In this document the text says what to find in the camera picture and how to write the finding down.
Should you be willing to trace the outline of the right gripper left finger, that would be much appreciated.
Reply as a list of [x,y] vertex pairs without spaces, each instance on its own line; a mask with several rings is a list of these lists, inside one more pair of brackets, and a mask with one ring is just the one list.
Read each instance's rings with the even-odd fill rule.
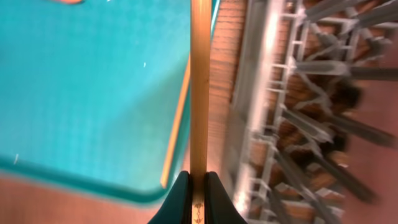
[[179,173],[162,206],[149,224],[191,224],[192,181],[187,171]]

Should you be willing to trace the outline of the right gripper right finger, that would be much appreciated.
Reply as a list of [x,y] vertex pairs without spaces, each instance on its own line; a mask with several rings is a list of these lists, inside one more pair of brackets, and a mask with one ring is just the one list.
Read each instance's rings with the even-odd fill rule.
[[235,209],[216,172],[205,177],[205,223],[247,224]]

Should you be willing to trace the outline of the wooden chopstick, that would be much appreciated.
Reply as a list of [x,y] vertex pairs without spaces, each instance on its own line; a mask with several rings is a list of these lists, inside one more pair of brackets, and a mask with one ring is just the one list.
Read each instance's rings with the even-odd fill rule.
[[175,145],[177,142],[178,131],[179,131],[179,127],[180,127],[181,118],[183,115],[183,108],[185,105],[185,100],[187,97],[188,87],[189,87],[189,83],[190,83],[190,67],[191,67],[191,57],[189,57],[188,61],[187,61],[187,66],[185,69],[182,86],[180,89],[180,95],[178,98],[177,107],[176,107],[176,111],[175,111],[174,121],[173,121],[172,129],[170,132],[169,143],[167,146],[167,152],[166,152],[166,156],[165,156],[164,166],[162,169],[162,175],[160,178],[160,184],[163,189],[166,189],[168,181],[169,181],[170,170],[171,170],[172,161],[173,161],[173,157],[174,157]]
[[211,0],[191,1],[191,140],[192,223],[205,223],[205,175],[211,50]]

